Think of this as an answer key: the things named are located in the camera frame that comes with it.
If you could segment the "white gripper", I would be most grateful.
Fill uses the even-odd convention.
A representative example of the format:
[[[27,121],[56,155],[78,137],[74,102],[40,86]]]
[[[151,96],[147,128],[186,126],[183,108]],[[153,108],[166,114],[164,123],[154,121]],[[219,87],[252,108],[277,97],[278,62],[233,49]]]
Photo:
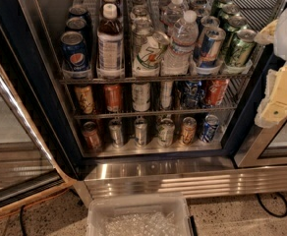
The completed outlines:
[[[275,55],[287,61],[287,8],[278,21],[272,21],[259,31],[254,41],[261,45],[274,42]],[[255,124],[261,128],[272,128],[287,118],[287,62],[278,71],[268,71],[264,94]]]

